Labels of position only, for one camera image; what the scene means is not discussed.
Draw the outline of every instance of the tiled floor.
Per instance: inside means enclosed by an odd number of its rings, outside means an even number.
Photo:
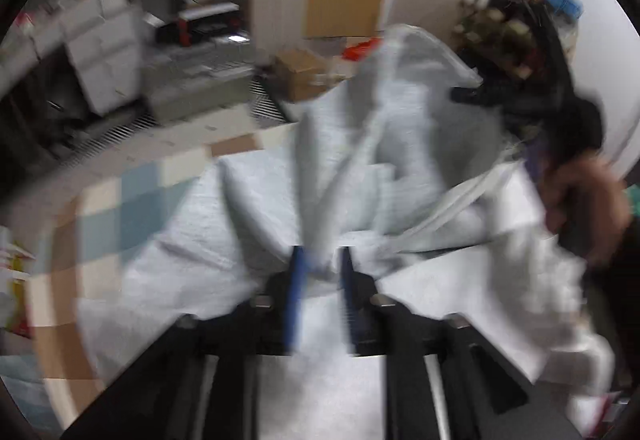
[[[238,105],[171,127],[142,131],[75,167],[61,168],[35,182],[2,208],[1,223],[25,248],[33,250],[43,225],[86,187],[146,162],[258,129],[248,106]]]

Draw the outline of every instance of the white cloth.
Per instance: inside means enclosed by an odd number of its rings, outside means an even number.
[[[283,147],[214,161],[121,294],[79,301],[98,375],[110,381],[181,313],[231,310],[302,243],[313,274],[299,351],[263,363],[266,438],[380,436],[379,360],[349,357],[344,336],[332,261],[342,245],[415,311],[466,313],[534,378],[550,349],[574,341],[582,266],[542,232],[497,114],[449,101],[452,86],[478,83],[433,36],[395,27],[354,78],[306,106]]]

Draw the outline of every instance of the checkered tablecloth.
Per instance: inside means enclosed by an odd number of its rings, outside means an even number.
[[[207,162],[265,147],[269,140],[261,133],[274,129],[196,147],[102,181],[66,205],[43,233],[28,282],[28,311],[44,385],[63,427],[104,389],[84,354],[76,298],[100,299],[118,290],[122,267],[162,229]]]

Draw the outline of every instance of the cardboard box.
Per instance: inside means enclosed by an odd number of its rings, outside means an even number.
[[[313,99],[328,89],[326,62],[306,50],[277,53],[274,69],[284,96],[292,103]]]

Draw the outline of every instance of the human hand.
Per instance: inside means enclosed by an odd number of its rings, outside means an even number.
[[[557,169],[547,168],[538,186],[546,209],[545,224],[557,234],[567,219],[563,202],[575,188],[589,201],[593,248],[589,265],[601,265],[615,254],[632,220],[624,184],[611,173],[607,163],[594,153],[585,153]]]

